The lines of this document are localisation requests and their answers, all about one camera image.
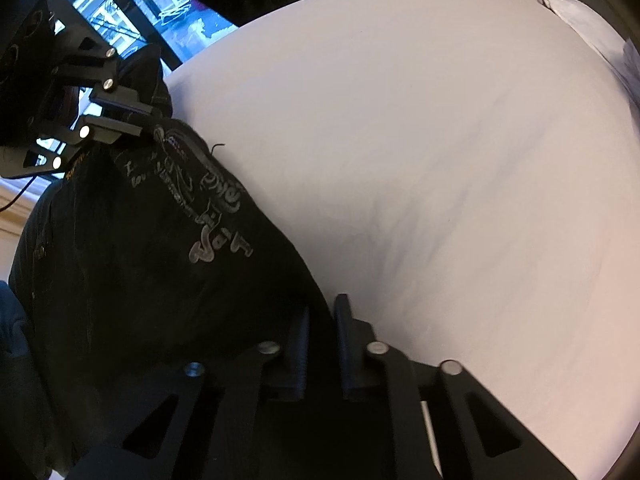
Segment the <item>black pants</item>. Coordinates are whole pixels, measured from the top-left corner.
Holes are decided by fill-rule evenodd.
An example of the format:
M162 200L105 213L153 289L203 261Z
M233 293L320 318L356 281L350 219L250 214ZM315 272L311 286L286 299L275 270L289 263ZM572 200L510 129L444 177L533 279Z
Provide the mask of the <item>black pants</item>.
M335 333L303 258L187 124L92 142L38 200L1 289L1 474L70 471L118 397L320 312L320 476L338 479Z

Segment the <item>large window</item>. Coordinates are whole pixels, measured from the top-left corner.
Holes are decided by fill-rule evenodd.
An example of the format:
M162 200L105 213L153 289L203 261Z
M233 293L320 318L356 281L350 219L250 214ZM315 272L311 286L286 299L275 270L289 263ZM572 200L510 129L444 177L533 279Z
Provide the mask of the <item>large window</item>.
M87 68L88 55L106 64L154 47L165 73L171 73L235 26L211 10L198 10L194 0L46 0L53 12L62 77L73 65Z

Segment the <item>white bed sheet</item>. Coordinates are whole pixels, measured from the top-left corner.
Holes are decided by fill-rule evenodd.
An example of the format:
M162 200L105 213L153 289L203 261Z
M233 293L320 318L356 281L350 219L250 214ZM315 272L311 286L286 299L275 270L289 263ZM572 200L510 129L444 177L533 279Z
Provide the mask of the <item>white bed sheet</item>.
M639 111L540 0L304 0L168 86L326 298L610 471L639 422Z

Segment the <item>white crumpled duvet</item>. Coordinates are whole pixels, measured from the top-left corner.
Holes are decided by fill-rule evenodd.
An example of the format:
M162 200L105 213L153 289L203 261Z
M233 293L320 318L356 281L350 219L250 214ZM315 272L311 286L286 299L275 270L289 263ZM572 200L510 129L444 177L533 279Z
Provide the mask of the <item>white crumpled duvet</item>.
M639 110L639 51L598 12L580 0L537 0L602 58Z

